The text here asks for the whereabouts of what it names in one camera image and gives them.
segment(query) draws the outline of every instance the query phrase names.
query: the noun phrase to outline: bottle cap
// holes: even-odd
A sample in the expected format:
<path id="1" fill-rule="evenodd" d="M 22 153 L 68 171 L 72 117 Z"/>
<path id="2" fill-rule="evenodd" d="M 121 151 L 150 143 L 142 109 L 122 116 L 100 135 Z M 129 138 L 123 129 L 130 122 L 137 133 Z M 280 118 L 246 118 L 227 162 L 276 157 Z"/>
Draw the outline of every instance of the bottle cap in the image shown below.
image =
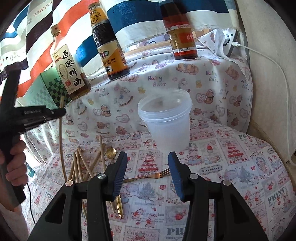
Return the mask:
<path id="1" fill-rule="evenodd" d="M 92 8 L 93 6 L 101 6 L 99 1 L 93 2 L 92 4 L 89 5 L 89 9 Z"/>
<path id="2" fill-rule="evenodd" d="M 61 33 L 61 29 L 59 28 L 59 25 L 56 24 L 56 25 L 53 25 L 51 28 L 50 28 L 50 31 L 52 33 L 52 36 L 55 36 L 57 33 Z"/>

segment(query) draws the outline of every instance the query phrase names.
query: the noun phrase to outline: printed tablecloth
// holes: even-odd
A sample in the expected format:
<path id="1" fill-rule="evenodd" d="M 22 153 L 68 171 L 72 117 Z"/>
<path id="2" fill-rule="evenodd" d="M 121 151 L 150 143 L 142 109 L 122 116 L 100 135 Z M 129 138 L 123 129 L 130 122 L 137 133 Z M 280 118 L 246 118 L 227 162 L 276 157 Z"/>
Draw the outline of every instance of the printed tablecloth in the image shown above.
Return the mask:
<path id="1" fill-rule="evenodd" d="M 265 141 L 210 119 L 191 120 L 190 129 L 189 146 L 177 153 L 180 161 L 206 180 L 231 181 L 253 211 L 269 240 L 277 240 L 296 212 L 296 197 L 288 173 L 273 148 Z M 147 129 L 106 138 L 103 142 L 107 147 L 114 147 L 117 155 L 120 151 L 127 153 L 125 178 L 148 175 L 168 168 L 167 156 L 157 149 Z M 64 147 L 67 175 L 73 159 L 72 152 L 76 148 L 76 145 Z M 90 165 L 99 151 L 99 144 L 82 145 L 82 149 Z M 35 171 L 29 185 L 33 195 L 33 215 L 38 220 L 64 184 L 59 151 Z M 101 162 L 94 172 L 102 172 Z M 125 183 L 121 187 L 120 196 L 123 219 L 107 206 L 115 241 L 182 240 L 189 203 L 180 201 L 171 176 Z M 27 198 L 22 207 L 31 231 L 33 222 L 29 201 Z M 210 200 L 208 240 L 213 240 L 214 217 L 214 203 Z M 87 240 L 83 214 L 82 236 L 83 240 Z"/>
<path id="2" fill-rule="evenodd" d="M 191 118 L 210 118 L 246 132 L 253 96 L 247 61 L 238 56 L 229 61 L 203 46 L 198 48 L 196 59 L 174 60 L 171 47 L 129 56 L 131 73 L 113 82 L 101 70 L 102 74 L 91 81 L 90 93 L 65 107 L 63 143 L 89 145 L 97 142 L 99 135 L 111 137 L 145 130 L 138 102 L 168 88 L 189 92 L 193 101 Z M 58 148 L 58 122 L 29 131 L 26 139 L 40 161 L 47 161 Z"/>

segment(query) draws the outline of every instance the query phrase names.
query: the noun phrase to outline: striped fabric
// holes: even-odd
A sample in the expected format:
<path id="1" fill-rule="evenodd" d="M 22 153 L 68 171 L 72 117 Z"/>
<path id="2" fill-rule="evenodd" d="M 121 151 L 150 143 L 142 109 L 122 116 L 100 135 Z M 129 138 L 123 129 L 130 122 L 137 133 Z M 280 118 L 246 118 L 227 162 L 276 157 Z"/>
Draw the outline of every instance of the striped fabric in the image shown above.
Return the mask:
<path id="1" fill-rule="evenodd" d="M 96 0 L 33 0 L 0 39 L 0 96 L 7 73 L 21 69 L 18 97 L 48 68 L 53 42 L 50 27 L 59 24 L 76 50 L 86 75 L 102 66 L 92 37 L 89 4 Z M 184 5 L 192 29 L 238 28 L 234 0 L 175 0 Z M 100 0 L 123 49 L 166 32 L 158 0 Z"/>

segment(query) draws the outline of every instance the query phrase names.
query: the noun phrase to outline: white cable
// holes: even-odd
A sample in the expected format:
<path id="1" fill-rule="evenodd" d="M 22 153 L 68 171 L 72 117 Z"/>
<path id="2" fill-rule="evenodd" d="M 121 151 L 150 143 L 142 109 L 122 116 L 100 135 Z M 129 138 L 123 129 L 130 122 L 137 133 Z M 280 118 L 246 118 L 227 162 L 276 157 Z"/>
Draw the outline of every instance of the white cable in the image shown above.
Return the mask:
<path id="1" fill-rule="evenodd" d="M 266 56 L 265 54 L 262 54 L 254 49 L 251 49 L 247 46 L 244 46 L 244 45 L 241 45 L 239 44 L 238 42 L 232 42 L 232 46 L 234 47 L 243 47 L 243 48 L 246 48 L 246 49 L 249 49 L 257 54 L 260 54 L 262 55 L 263 57 L 269 59 L 271 62 L 273 62 L 276 66 L 279 67 L 279 69 L 281 70 L 283 76 L 284 76 L 284 79 L 285 79 L 285 84 L 286 84 L 286 89 L 287 89 L 287 145 L 288 145 L 288 155 L 289 155 L 289 160 L 290 160 L 290 92 L 289 92 L 289 84 L 288 84 L 288 80 L 287 80 L 287 77 L 283 71 L 283 69 L 281 68 L 281 66 L 275 62 L 273 59 L 271 59 L 270 57 Z M 293 166 L 296 166 L 296 163 L 293 163 L 292 160 L 290 161 L 291 165 Z"/>

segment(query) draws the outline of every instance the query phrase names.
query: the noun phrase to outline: plastic cup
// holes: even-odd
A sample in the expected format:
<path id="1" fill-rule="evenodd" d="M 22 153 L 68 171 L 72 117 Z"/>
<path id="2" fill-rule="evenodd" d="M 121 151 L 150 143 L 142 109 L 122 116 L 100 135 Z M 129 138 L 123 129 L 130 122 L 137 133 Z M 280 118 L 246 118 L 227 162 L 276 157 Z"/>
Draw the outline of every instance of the plastic cup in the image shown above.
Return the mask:
<path id="1" fill-rule="evenodd" d="M 139 116 L 161 152 L 180 152 L 188 146 L 191 108 L 189 93 L 181 89 L 167 89 L 140 100 Z"/>

